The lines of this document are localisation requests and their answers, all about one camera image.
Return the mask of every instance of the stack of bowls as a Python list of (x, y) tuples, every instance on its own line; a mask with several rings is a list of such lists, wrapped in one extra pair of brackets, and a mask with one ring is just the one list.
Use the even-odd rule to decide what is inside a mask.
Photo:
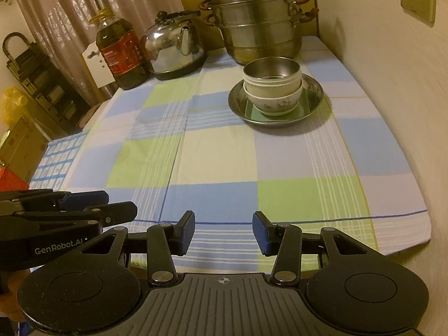
[(243, 69), (244, 91), (262, 114), (280, 116), (294, 110), (303, 91), (299, 63), (284, 57), (256, 59)]

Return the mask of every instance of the red object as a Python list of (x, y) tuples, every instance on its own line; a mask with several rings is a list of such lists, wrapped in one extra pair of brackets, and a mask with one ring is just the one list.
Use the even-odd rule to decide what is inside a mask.
[(18, 191), (28, 188), (28, 184), (21, 180), (12, 170), (0, 167), (0, 191)]
[(142, 62), (142, 54), (135, 31), (128, 31), (116, 43), (101, 49), (109, 69), (114, 76), (129, 72)]

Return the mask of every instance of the dish rack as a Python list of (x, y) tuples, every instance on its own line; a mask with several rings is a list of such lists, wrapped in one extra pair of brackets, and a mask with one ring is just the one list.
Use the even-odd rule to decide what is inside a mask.
[[(17, 58), (12, 57), (7, 49), (12, 37), (21, 38), (28, 46)], [(3, 52), (9, 59), (6, 67), (20, 82), (26, 95), (41, 105), (67, 134), (80, 132), (78, 122), (90, 105), (39, 46), (30, 43), (23, 34), (13, 32), (4, 39)]]

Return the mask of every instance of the metal plate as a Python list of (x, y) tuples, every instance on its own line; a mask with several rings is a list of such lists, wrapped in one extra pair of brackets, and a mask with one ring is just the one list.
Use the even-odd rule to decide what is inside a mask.
[(295, 109), (288, 115), (277, 117), (261, 115), (261, 117), (265, 119), (254, 119), (253, 116), (249, 117), (246, 114), (248, 100), (243, 89), (243, 80), (238, 82), (230, 91), (228, 95), (228, 105), (234, 114), (249, 123), (268, 127), (285, 127), (292, 125), (315, 112), (324, 97), (323, 88), (318, 81), (306, 74), (302, 75), (302, 77), (304, 81), (304, 89), (300, 96), (298, 109)]

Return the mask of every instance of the metal bowl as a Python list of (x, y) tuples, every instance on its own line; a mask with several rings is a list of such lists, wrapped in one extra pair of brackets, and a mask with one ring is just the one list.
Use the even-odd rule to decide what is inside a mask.
[(284, 57), (266, 57), (256, 59), (247, 64), (244, 74), (259, 79), (275, 79), (289, 77), (300, 71), (300, 64)]

